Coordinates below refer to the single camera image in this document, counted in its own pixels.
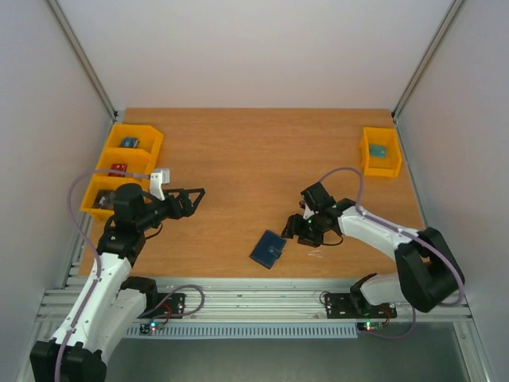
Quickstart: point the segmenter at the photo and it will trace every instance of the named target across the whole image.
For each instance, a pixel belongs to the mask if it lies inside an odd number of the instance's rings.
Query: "gray floor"
[[[393,331],[404,329],[394,325]],[[468,381],[452,324],[401,341],[122,340],[107,382]]]

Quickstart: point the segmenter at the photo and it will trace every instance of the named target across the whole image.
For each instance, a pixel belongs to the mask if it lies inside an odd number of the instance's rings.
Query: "yellow storage bin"
[[[137,138],[137,149],[123,148],[123,150],[144,150],[149,153],[153,162],[157,161],[164,135],[149,125],[126,125],[117,123],[111,129],[106,141],[106,147],[120,148],[120,143],[125,137]]]
[[[120,147],[124,138],[136,138],[137,148]],[[150,174],[156,166],[164,135],[148,125],[115,124],[111,129],[106,145],[101,153],[97,170],[109,170],[113,164],[126,165],[130,173]],[[81,203],[81,211],[87,212],[97,220],[106,220],[113,210],[93,208],[97,193],[101,189],[115,191],[126,183],[138,183],[148,191],[150,181],[133,177],[110,177],[108,173],[96,173],[92,176],[87,192]]]
[[[365,176],[398,177],[402,154],[399,148],[398,133],[395,129],[384,127],[365,127],[360,139],[361,169]],[[384,158],[370,155],[370,147],[383,147]]]
[[[151,155],[144,150],[141,149],[127,149],[122,147],[106,147],[101,154],[101,158],[97,163],[96,169],[110,169],[111,165],[115,163],[122,163],[127,165],[126,171],[129,173],[146,173],[149,174],[153,171],[156,166],[156,163],[153,161]],[[96,177],[109,177],[108,173],[97,173],[94,176]],[[128,178],[126,182],[133,180],[133,178]],[[137,178],[138,181],[142,183],[143,189],[148,188],[149,180],[141,180]]]
[[[113,209],[95,209],[94,203],[97,198],[97,193],[101,189],[115,191],[121,185],[126,183],[138,183],[141,180],[133,179],[132,177],[102,177],[94,174],[88,185],[85,197],[81,202],[81,211],[89,213],[94,219],[106,220],[113,215]]]

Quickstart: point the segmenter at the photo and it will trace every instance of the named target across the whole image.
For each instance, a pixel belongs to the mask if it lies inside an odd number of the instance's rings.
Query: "wooden tabletop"
[[[171,169],[168,187],[206,190],[193,216],[164,222],[133,275],[355,278],[395,270],[385,255],[352,238],[317,251],[288,240],[270,270],[249,258],[267,229],[279,234],[289,215],[301,213],[300,191],[335,167],[359,168],[362,127],[393,128],[389,111],[128,109],[124,123],[164,133],[157,166]],[[324,186],[336,200],[355,199],[359,179],[335,173]],[[366,177],[362,205],[397,224],[422,227],[406,168],[396,179]],[[92,243],[102,230],[102,223],[93,224]],[[86,251],[81,274],[89,272],[92,259]]]

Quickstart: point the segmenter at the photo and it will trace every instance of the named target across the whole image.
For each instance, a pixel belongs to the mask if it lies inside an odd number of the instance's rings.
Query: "white panel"
[[[117,109],[391,109],[450,0],[60,2]]]
[[[109,123],[41,0],[0,2],[0,116],[0,370],[14,380],[43,291],[64,266],[67,187],[95,164]]]
[[[401,118],[425,216],[443,231],[498,380],[509,363],[509,2],[470,0]]]

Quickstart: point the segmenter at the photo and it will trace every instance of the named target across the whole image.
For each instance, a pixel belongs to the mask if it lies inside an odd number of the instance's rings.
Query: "robotic arm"
[[[369,213],[350,199],[336,202],[320,182],[301,195],[304,212],[288,218],[282,237],[292,239],[297,235],[299,244],[318,247],[324,243],[324,234],[333,231],[338,236],[355,237],[396,262],[397,274],[368,275],[352,286],[350,300],[360,316],[369,306],[385,302],[408,302],[427,313],[457,290],[457,278],[437,251],[464,283],[464,276],[438,230],[405,228]]]
[[[105,381],[107,362],[129,325],[157,305],[154,280],[127,277],[146,242],[144,232],[164,219],[191,216],[205,194],[204,189],[163,190],[167,182],[169,171],[156,170],[150,177],[151,193],[135,183],[115,191],[114,215],[97,247],[99,261],[64,323],[30,353],[36,382]],[[192,194],[197,194],[194,201]]]

